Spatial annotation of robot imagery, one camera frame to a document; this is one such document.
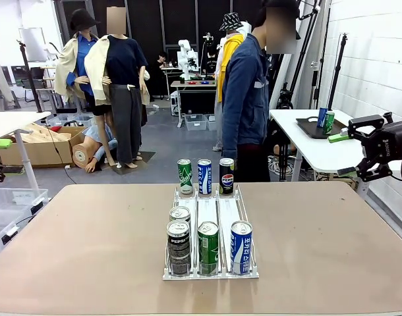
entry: black hat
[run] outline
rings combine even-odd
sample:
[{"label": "black hat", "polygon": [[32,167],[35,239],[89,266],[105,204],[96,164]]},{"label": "black hat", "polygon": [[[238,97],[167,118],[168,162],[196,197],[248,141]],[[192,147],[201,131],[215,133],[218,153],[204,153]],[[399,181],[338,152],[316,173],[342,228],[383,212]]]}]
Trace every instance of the black hat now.
[{"label": "black hat", "polygon": [[72,13],[70,27],[72,31],[82,31],[99,23],[86,9],[78,9]]},{"label": "black hat", "polygon": [[227,13],[223,18],[223,24],[220,26],[220,31],[233,31],[242,28],[243,24],[239,20],[239,15],[236,12]]},{"label": "black hat", "polygon": [[[296,0],[264,0],[262,5],[267,8],[280,8],[284,9],[289,18],[294,20],[299,18],[301,14],[298,3]],[[300,40],[301,36],[296,31],[296,39]]]}]

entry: black wall panel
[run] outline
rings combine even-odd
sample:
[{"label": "black wall panel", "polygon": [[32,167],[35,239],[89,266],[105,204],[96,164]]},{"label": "black wall panel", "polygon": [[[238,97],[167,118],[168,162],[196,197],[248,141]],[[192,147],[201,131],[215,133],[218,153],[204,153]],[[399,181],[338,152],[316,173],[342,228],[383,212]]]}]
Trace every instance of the black wall panel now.
[{"label": "black wall panel", "polygon": [[159,0],[127,1],[132,38],[140,44],[148,63],[154,63],[163,51]]},{"label": "black wall panel", "polygon": [[99,38],[107,34],[107,7],[124,7],[124,0],[93,0],[94,17],[100,23],[97,25],[97,32]]},{"label": "black wall panel", "polygon": [[166,44],[181,39],[196,44],[195,0],[163,0],[163,17]]},{"label": "black wall panel", "polygon": [[219,31],[223,23],[223,16],[230,12],[230,0],[198,0],[198,31],[200,49],[204,40],[202,37],[207,32],[214,37],[214,43],[218,45],[220,39],[226,33]]},{"label": "black wall panel", "polygon": [[65,10],[65,17],[67,18],[69,39],[71,39],[76,32],[71,30],[72,13],[78,9],[85,9],[85,1],[65,1],[63,2],[63,8]]},{"label": "black wall panel", "polygon": [[254,22],[258,11],[261,9],[262,0],[233,0],[233,12],[238,12],[242,21],[248,21],[254,28]]}]

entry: mannequin hand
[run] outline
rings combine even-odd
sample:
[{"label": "mannequin hand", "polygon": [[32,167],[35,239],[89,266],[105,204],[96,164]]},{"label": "mannequin hand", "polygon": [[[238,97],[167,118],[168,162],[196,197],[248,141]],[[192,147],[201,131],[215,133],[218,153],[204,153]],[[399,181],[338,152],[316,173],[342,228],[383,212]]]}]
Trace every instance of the mannequin hand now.
[{"label": "mannequin hand", "polygon": [[147,90],[146,83],[144,82],[144,79],[140,79],[140,90]]},{"label": "mannequin hand", "polygon": [[101,79],[101,82],[103,82],[103,84],[104,84],[105,86],[111,84],[111,80],[110,80],[109,77],[103,77],[103,79]]},{"label": "mannequin hand", "polygon": [[89,84],[90,79],[88,79],[87,76],[81,76],[81,77],[75,78],[75,83],[76,84]]},{"label": "mannequin hand", "polygon": [[96,163],[97,163],[97,159],[96,159],[96,158],[93,158],[93,159],[91,160],[91,162],[88,163],[88,165],[86,165],[85,171],[86,171],[87,173],[94,172],[94,170],[96,169]]}]

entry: blue cloth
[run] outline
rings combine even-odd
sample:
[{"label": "blue cloth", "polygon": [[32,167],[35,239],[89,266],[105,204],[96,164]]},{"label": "blue cloth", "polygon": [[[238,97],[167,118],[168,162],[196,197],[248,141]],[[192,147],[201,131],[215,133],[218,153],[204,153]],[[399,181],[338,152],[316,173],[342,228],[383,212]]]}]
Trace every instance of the blue cloth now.
[{"label": "blue cloth", "polygon": [[223,85],[223,156],[237,158],[237,146],[264,142],[268,119],[269,62],[248,34],[227,65]]},{"label": "blue cloth", "polygon": [[[110,131],[110,128],[108,125],[106,125],[106,134],[107,134],[107,141],[109,142],[109,149],[115,149],[117,147],[117,140],[116,138],[113,137],[113,134]],[[98,134],[98,127],[97,126],[91,126],[87,128],[85,131],[82,132],[85,136],[92,138],[95,140],[97,143],[101,143],[100,135]],[[97,159],[97,161],[100,161],[100,159],[103,157],[105,154],[104,147],[101,146],[97,152],[94,154],[94,158]]]},{"label": "blue cloth", "polygon": [[112,84],[132,84],[140,87],[139,70],[148,66],[147,60],[135,39],[109,38],[106,67]]},{"label": "blue cloth", "polygon": [[[77,37],[78,40],[78,55],[76,56],[76,72],[78,73],[78,77],[86,76],[87,72],[85,71],[84,59],[88,55],[91,47],[97,42],[96,38],[92,38],[91,41],[88,41],[81,34]],[[73,72],[68,73],[67,76],[67,85],[72,87],[75,84],[76,76]],[[91,84],[80,84],[80,88],[82,91],[93,94],[93,90],[91,89]]]}]

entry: cardboard box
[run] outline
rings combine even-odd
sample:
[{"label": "cardboard box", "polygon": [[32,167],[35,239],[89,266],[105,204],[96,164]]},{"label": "cardboard box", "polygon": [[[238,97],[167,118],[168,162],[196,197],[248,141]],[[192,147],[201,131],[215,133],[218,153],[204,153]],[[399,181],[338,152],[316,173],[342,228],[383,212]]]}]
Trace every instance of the cardboard box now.
[{"label": "cardboard box", "polygon": [[[34,168],[75,166],[72,160],[72,147],[84,141],[85,127],[62,127],[58,133],[69,133],[72,138],[68,142],[25,143],[28,158]],[[22,158],[18,144],[14,143],[8,149],[0,149],[0,157],[3,165],[21,166]]]}]

